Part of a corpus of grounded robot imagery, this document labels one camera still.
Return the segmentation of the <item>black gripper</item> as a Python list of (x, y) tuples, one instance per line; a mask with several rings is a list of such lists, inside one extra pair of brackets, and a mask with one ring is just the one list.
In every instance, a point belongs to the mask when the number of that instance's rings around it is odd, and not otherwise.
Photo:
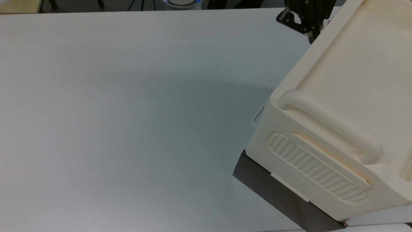
[[(301, 34), (305, 30), (311, 30), (307, 33), (309, 44), (313, 44), (315, 39), (320, 35), (320, 27), (325, 19), (329, 19), (335, 0), (285, 0), (285, 8), (276, 18), (276, 21), (285, 25)], [(296, 13), (301, 22), (295, 21)]]

